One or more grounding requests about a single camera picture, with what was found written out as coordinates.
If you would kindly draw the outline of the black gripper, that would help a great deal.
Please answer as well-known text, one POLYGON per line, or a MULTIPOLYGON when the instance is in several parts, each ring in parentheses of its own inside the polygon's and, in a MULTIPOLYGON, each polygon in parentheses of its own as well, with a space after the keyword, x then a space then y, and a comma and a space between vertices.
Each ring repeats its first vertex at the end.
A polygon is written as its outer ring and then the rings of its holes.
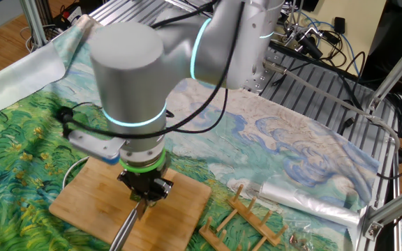
POLYGON ((168 164, 135 166, 121 163, 121 166, 124 170, 117 179, 134 192, 130 195, 131 201, 139 204, 142 199, 146 199, 145 208, 151 208, 156 205, 156 201, 169 195, 173 182, 164 178, 168 164))

